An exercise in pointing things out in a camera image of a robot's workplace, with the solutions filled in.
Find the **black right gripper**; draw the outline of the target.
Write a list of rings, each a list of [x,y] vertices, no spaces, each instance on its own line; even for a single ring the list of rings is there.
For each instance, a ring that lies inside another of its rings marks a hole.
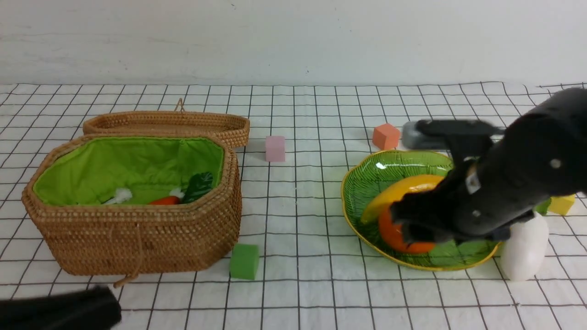
[[[421,133],[446,142],[453,167],[434,189],[390,205],[404,242],[504,242],[513,223],[532,219],[535,185],[514,165],[511,151],[493,142],[502,129],[484,121],[416,122]]]

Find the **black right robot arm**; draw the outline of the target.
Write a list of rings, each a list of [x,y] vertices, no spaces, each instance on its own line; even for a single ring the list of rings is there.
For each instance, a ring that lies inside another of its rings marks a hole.
[[[505,129],[473,120],[406,123],[407,148],[448,150],[453,168],[434,189],[392,203],[403,240],[504,242],[543,201],[585,193],[586,115],[585,88],[567,88]]]

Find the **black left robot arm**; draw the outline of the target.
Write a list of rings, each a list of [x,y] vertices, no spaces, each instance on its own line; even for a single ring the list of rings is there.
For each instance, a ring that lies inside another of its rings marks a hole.
[[[107,286],[46,297],[2,299],[2,330],[111,330],[122,308]]]

